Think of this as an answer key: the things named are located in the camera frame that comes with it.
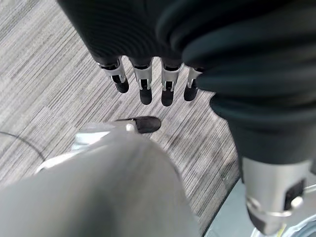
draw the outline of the metal clamp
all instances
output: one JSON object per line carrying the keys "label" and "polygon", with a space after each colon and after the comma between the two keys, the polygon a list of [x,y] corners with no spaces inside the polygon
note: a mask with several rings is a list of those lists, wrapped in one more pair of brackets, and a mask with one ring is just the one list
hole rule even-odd
{"label": "metal clamp", "polygon": [[113,70],[106,69],[106,65],[101,65],[99,63],[98,65],[103,70],[105,70],[105,73],[112,79],[112,81],[114,81],[114,83],[117,83],[117,80],[115,80],[114,76],[118,76],[121,83],[125,82],[126,75],[125,75],[125,69],[124,69],[124,65],[122,63],[121,57],[118,58],[118,67]]}
{"label": "metal clamp", "polygon": [[171,82],[171,92],[174,91],[174,86],[176,85],[179,77],[179,72],[181,67],[175,71],[168,71],[163,66],[161,67],[161,83],[162,83],[162,90],[167,91],[167,82]]}
{"label": "metal clamp", "polygon": [[193,84],[193,80],[197,79],[197,77],[202,74],[202,72],[199,72],[197,70],[195,70],[194,68],[190,68],[189,70],[189,75],[188,75],[188,88],[191,89],[192,84]]}
{"label": "metal clamp", "polygon": [[152,87],[152,80],[153,80],[152,72],[153,72],[153,67],[152,67],[151,62],[148,68],[145,68],[145,69],[134,68],[136,81],[140,90],[143,89],[142,83],[141,83],[142,80],[147,81],[147,90],[149,90]]}

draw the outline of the silver metal base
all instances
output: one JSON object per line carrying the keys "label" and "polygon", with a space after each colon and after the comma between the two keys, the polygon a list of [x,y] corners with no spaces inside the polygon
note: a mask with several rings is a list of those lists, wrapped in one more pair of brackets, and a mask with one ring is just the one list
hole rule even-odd
{"label": "silver metal base", "polygon": [[[286,226],[271,237],[316,237],[316,176],[308,176],[304,205],[289,217]],[[205,237],[265,237],[256,230],[246,210],[245,186],[239,180]]]}

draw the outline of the black fingertip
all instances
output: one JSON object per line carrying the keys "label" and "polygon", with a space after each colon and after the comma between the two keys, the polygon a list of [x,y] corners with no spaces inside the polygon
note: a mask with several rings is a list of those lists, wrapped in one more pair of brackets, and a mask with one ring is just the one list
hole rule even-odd
{"label": "black fingertip", "polygon": [[161,93],[161,102],[166,107],[170,106],[173,102],[173,91],[163,90]]}
{"label": "black fingertip", "polygon": [[144,105],[148,105],[152,102],[153,96],[152,96],[151,89],[147,90],[147,88],[144,87],[142,90],[139,90],[139,95],[140,95],[140,101]]}
{"label": "black fingertip", "polygon": [[156,117],[137,117],[136,121],[137,131],[141,134],[156,132],[161,127],[160,119]]}
{"label": "black fingertip", "polygon": [[129,85],[128,85],[127,79],[125,79],[125,81],[124,81],[123,83],[116,83],[115,86],[117,87],[117,90],[118,90],[120,93],[126,93],[126,92],[128,92]]}
{"label": "black fingertip", "polygon": [[185,101],[193,101],[197,96],[198,88],[196,86],[195,80],[193,80],[191,88],[186,85],[186,89],[184,90],[184,100]]}

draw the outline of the floor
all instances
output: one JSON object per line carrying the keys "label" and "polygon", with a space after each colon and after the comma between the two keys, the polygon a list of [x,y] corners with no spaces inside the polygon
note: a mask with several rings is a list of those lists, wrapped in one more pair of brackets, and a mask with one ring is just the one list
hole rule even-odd
{"label": "floor", "polygon": [[43,158],[68,151],[87,122],[157,116],[162,128],[151,139],[181,171],[203,232],[238,177],[226,122],[209,108],[211,93],[184,101],[187,68],[180,73],[173,105],[164,107],[157,59],[153,101],[142,105],[131,64],[123,62],[130,81],[124,95],[54,1],[0,0],[0,130],[19,136],[0,134],[0,187],[31,175]]}

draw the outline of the gray carpet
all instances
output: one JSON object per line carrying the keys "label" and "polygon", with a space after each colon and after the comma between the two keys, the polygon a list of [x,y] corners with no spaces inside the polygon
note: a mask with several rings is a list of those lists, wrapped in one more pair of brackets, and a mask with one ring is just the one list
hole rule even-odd
{"label": "gray carpet", "polygon": [[[210,93],[185,102],[188,68],[180,73],[175,99],[160,102],[160,62],[155,59],[153,101],[140,103],[131,64],[130,81],[119,94],[89,55],[52,0],[0,0],[0,129],[26,139],[45,158],[70,149],[87,122],[157,116],[162,128],[151,135],[182,173],[191,206],[203,231],[238,176],[234,143],[226,122],[209,108]],[[0,134],[0,186],[31,175],[42,162],[23,141]]]}

